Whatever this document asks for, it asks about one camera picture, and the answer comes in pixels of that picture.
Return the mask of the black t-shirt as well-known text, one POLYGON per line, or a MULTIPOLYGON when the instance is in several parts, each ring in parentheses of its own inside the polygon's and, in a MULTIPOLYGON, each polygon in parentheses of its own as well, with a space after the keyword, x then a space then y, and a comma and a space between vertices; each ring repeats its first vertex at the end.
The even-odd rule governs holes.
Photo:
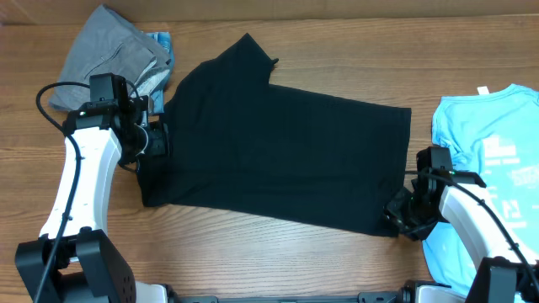
POLYGON ((161 115, 172 151, 140 163, 143 204, 395 237, 383 209, 403 186, 411 109, 273 85, 274 65, 245 35, 180 82, 161 115))

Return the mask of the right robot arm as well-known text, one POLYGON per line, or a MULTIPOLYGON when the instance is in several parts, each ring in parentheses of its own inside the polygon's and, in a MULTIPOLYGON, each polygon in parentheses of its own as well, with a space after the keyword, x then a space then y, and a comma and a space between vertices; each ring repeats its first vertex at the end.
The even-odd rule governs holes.
POLYGON ((538 300, 538 260, 516 242, 494 213, 486 183, 477 173, 457 171, 448 149, 419 151, 412 188, 401 189, 384 214, 400 234, 424 240, 439 222, 453 226, 477 270, 467 295, 450 286, 409 280, 396 302, 525 302, 538 300))

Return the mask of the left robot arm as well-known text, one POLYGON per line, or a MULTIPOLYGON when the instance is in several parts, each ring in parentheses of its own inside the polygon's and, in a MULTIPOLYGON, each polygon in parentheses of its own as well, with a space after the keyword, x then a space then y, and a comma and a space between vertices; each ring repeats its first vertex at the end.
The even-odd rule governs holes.
POLYGON ((66 159, 51 213, 37 240, 18 245, 15 265, 35 302, 175 302, 165 284, 136 280, 108 237, 115 169, 171 152, 168 128, 151 122, 151 99, 105 73, 84 86, 89 100, 54 126, 66 159))

